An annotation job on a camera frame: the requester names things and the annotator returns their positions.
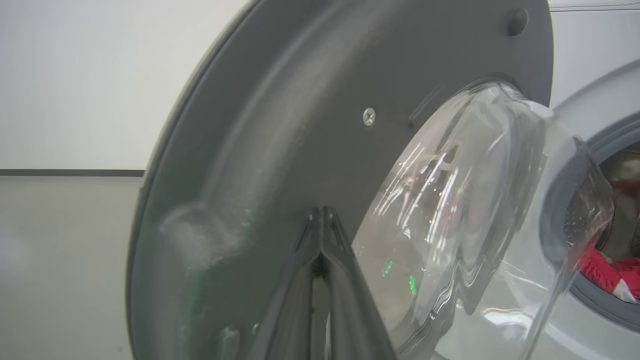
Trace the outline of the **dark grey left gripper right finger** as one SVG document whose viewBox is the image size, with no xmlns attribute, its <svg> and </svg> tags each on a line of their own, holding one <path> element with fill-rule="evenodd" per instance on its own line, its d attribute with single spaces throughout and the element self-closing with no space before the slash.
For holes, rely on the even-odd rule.
<svg viewBox="0 0 640 360">
<path fill-rule="evenodd" d="M 338 213 L 334 208 L 324 207 L 322 220 L 322 256 L 330 296 L 331 358 L 395 360 L 393 344 Z"/>
</svg>

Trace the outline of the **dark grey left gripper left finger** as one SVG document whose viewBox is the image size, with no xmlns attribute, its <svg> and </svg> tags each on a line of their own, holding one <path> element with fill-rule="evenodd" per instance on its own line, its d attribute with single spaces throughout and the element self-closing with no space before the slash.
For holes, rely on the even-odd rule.
<svg viewBox="0 0 640 360">
<path fill-rule="evenodd" d="M 247 358 L 309 360 L 313 344 L 314 262 L 320 256 L 322 214 L 314 207 L 285 259 Z"/>
</svg>

